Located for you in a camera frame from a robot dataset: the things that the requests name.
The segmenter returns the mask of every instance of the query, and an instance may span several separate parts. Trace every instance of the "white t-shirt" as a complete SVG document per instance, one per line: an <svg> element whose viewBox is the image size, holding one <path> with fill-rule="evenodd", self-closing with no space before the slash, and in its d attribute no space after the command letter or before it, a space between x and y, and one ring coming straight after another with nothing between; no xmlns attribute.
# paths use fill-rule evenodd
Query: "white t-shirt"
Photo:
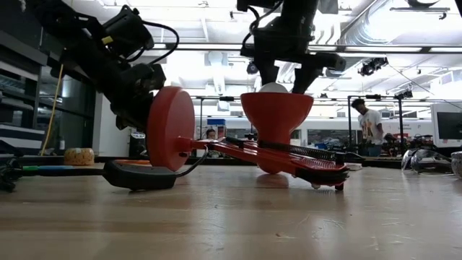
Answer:
<svg viewBox="0 0 462 260"><path fill-rule="evenodd" d="M377 125L382 123L382 115L378 111L369 109L365 115L359 115L358 121L364 139L373 144L383 144L383 133L377 128Z"/></svg>

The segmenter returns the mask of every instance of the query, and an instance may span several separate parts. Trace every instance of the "wooden tabletop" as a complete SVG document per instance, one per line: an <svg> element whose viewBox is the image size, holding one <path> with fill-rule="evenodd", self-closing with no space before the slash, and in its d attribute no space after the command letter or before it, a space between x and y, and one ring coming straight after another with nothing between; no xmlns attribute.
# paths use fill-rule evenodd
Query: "wooden tabletop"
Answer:
<svg viewBox="0 0 462 260"><path fill-rule="evenodd" d="M462 259L462 181L365 168L343 192L202 166L173 189L23 178L0 194L0 259Z"/></svg>

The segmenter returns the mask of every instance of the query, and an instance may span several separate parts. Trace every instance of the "person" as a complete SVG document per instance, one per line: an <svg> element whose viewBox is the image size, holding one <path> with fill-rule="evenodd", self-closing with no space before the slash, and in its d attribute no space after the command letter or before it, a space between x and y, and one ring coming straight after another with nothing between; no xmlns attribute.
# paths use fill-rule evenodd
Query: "person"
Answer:
<svg viewBox="0 0 462 260"><path fill-rule="evenodd" d="M352 107L360 114L358 121L362 128L363 138L372 143L372 146L367 148L368 155L379 157L383 144L382 116L380 112L367 108L361 98L353 101Z"/></svg>
<svg viewBox="0 0 462 260"><path fill-rule="evenodd" d="M216 136L215 130L207 129L207 131L205 132L205 135L206 135L206 139L215 140L215 136Z"/></svg>

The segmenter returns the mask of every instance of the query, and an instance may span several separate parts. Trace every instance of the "red funnel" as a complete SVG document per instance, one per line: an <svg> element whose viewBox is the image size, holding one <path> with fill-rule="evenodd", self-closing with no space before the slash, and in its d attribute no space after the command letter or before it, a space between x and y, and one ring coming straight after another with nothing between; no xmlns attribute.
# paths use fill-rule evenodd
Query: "red funnel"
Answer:
<svg viewBox="0 0 462 260"><path fill-rule="evenodd" d="M240 96L244 113L255 126L258 139L290 144L290 135L308 116L314 99L307 95L257 92ZM259 165L267 173L278 173L268 165Z"/></svg>

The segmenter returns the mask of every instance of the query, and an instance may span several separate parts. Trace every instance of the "white ball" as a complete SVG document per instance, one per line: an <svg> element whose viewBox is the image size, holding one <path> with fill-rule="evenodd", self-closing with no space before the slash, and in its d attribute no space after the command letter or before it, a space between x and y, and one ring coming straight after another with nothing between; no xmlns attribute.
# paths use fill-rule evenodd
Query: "white ball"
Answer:
<svg viewBox="0 0 462 260"><path fill-rule="evenodd" d="M271 83L265 84L263 87L261 87L259 92L288 93L286 87L284 87L283 85L278 84L276 82L271 82Z"/></svg>

